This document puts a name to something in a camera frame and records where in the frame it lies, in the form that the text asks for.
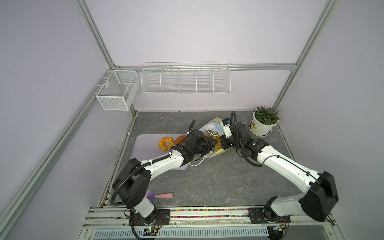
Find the paper bag with landscape print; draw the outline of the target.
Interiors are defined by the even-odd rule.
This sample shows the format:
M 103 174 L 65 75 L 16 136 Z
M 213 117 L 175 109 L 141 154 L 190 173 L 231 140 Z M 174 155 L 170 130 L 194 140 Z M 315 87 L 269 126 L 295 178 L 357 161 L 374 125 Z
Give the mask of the paper bag with landscape print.
M 222 148 L 221 136 L 225 136 L 225 132 L 224 132 L 224 127 L 221 124 L 222 124 L 222 119 L 219 117 L 216 117 L 200 128 L 200 131 L 203 132 L 206 137 L 209 137 L 210 139 L 217 141 L 217 143 L 214 145 L 214 149 L 209 154 L 203 157 L 200 157 L 199 159 L 189 163 L 191 167 L 197 167 L 205 159 L 217 157 L 219 155 L 226 153 L 229 150 L 229 149 L 224 150 Z

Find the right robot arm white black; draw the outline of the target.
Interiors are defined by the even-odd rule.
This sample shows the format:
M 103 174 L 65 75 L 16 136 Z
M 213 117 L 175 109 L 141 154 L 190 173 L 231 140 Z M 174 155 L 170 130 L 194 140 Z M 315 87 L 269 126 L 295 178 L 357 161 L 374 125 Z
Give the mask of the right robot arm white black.
M 325 222 L 339 201 L 335 178 L 332 174 L 306 168 L 282 155 L 262 139 L 253 139 L 242 123 L 235 120 L 221 121 L 224 135 L 222 148 L 234 148 L 239 156 L 255 167 L 269 167 L 291 183 L 301 193 L 290 197 L 272 197 L 263 208 L 266 221 L 291 215 L 307 215 L 318 222 Z

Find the fake braided ring bread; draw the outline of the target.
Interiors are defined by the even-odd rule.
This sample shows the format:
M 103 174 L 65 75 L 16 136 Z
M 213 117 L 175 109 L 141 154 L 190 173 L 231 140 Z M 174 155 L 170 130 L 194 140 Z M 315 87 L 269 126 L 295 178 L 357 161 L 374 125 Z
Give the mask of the fake braided ring bread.
M 169 151 L 175 145 L 175 141 L 171 137 L 164 137 L 159 141 L 159 148 L 163 151 Z

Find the white mesh box basket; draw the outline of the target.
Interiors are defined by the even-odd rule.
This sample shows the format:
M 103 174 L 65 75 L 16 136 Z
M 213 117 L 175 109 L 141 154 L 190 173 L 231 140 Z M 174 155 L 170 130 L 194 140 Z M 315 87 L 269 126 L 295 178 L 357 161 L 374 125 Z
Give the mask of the white mesh box basket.
M 112 70 L 96 97 L 106 111 L 129 111 L 139 86 L 136 71 Z

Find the round orange fake bun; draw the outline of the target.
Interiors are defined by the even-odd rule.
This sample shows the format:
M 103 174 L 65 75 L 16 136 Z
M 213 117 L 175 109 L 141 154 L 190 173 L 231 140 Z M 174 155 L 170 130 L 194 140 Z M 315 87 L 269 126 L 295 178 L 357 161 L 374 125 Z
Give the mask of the round orange fake bun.
M 187 137 L 188 137 L 187 135 L 177 137 L 175 140 L 175 145 L 184 143 L 187 140 Z

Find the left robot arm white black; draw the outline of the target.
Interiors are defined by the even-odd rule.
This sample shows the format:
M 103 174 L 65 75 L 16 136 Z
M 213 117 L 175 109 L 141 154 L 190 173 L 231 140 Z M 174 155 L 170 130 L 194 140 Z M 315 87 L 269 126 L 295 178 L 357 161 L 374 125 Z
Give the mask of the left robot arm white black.
M 110 205 L 124 205 L 131 216 L 138 215 L 145 225 L 153 224 L 160 214 L 146 196 L 151 180 L 211 154 L 217 143 L 203 132 L 192 130 L 163 156 L 145 161 L 129 160 L 113 183 Z

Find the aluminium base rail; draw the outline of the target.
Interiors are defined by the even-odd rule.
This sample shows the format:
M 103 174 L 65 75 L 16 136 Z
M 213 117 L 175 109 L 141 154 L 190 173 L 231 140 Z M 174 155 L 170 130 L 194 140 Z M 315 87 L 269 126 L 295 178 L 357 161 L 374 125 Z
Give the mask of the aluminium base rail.
M 333 216 L 325 222 L 317 222 L 307 215 L 276 217 L 267 221 L 261 206 L 216 206 L 216 207 L 159 207 L 157 214 L 146 221 L 140 214 L 126 208 L 92 208 L 89 210 L 83 229 L 124 228 L 132 221 L 134 226 L 163 228 L 178 227 L 235 227 L 235 226 L 312 226 L 325 229 L 337 227 Z

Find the potted green plant white pot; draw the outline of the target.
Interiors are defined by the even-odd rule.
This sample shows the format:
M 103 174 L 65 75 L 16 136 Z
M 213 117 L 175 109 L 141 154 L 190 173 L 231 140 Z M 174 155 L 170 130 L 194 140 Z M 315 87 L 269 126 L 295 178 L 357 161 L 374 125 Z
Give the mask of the potted green plant white pot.
M 249 123 L 251 133 L 257 137 L 268 136 L 280 121 L 279 112 L 271 107 L 259 106 L 253 112 Z

